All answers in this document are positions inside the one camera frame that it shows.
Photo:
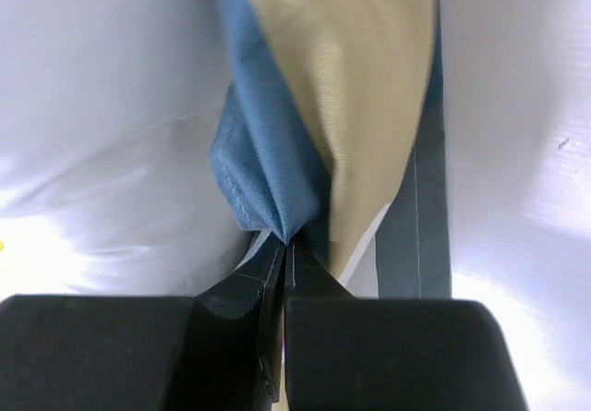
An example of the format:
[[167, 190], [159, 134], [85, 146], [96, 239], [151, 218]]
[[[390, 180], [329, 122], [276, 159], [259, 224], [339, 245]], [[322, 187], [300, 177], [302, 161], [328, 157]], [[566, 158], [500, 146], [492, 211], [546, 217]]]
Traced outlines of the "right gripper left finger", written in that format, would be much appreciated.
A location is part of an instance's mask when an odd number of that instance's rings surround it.
[[268, 410], [280, 395], [283, 245], [198, 296], [12, 296], [5, 410]]

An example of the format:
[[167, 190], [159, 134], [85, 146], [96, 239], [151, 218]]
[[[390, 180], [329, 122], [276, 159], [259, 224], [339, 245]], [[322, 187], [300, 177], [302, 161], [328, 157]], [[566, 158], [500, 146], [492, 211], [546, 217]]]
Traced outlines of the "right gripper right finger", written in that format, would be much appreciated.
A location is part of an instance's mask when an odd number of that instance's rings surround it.
[[482, 304], [357, 298], [302, 238], [285, 265], [291, 409], [525, 409], [501, 328]]

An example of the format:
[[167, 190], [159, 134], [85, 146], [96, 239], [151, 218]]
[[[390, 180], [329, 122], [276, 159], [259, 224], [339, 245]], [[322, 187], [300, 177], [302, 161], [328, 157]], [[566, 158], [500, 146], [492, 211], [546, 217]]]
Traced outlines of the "blue beige patchwork pillowcase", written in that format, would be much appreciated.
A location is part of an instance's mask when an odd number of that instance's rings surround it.
[[340, 293], [447, 299], [440, 0], [218, 0], [239, 227]]

